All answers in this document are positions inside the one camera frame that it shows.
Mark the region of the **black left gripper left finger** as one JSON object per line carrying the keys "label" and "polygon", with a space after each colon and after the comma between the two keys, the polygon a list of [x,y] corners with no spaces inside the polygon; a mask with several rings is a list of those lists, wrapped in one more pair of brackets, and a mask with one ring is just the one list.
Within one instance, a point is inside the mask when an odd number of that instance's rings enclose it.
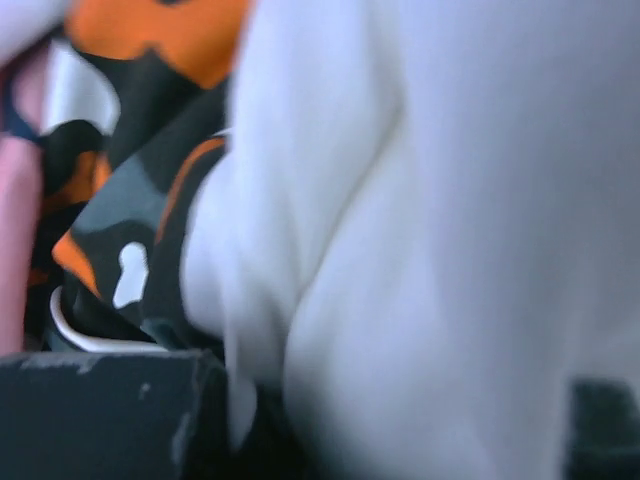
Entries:
{"label": "black left gripper left finger", "polygon": [[226,479],[226,378],[202,352],[1,361],[1,477]]}

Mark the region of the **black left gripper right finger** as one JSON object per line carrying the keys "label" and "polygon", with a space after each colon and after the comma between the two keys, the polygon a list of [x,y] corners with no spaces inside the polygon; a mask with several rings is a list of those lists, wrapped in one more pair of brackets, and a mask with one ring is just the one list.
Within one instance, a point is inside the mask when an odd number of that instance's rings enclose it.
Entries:
{"label": "black left gripper right finger", "polygon": [[573,436],[567,477],[639,477],[639,406],[623,383],[579,381],[574,387]]}

